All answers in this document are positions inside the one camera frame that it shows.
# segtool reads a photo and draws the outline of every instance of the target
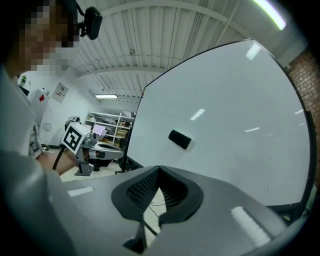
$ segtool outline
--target gray plastic part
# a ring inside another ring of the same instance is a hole
[[[46,254],[137,255],[123,244],[135,237],[139,222],[120,215],[111,193],[120,183],[153,166],[121,175],[62,183],[55,171],[43,171],[35,160],[14,153],[0,155],[7,166],[7,171],[0,175],[7,206]],[[243,206],[272,239],[286,229],[273,211],[233,185],[168,168],[196,182],[203,191],[203,202],[188,220],[163,224],[161,233],[144,255],[240,256],[254,251],[252,241],[230,213],[237,206]],[[68,194],[85,187],[92,187],[93,191],[74,197]]]
[[[109,143],[98,142],[90,148],[90,151],[104,152],[104,157],[97,157],[95,154],[91,159],[110,160],[119,159],[124,156],[124,151],[120,148],[110,145]]]
[[[90,176],[94,170],[94,165],[91,163],[88,164],[79,164],[79,169],[74,174],[75,176]]]

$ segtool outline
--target ceiling light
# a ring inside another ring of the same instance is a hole
[[[259,5],[269,16],[273,19],[274,23],[280,30],[283,30],[286,26],[285,20],[281,17],[280,13],[269,3],[267,0],[253,0]]]
[[[118,95],[116,94],[96,94],[97,99],[117,99]]]

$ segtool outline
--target poster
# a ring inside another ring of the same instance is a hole
[[[65,99],[67,92],[68,92],[68,88],[62,85],[61,83],[58,83],[58,85],[56,86],[53,92],[52,99],[54,99],[59,103],[62,103]]]

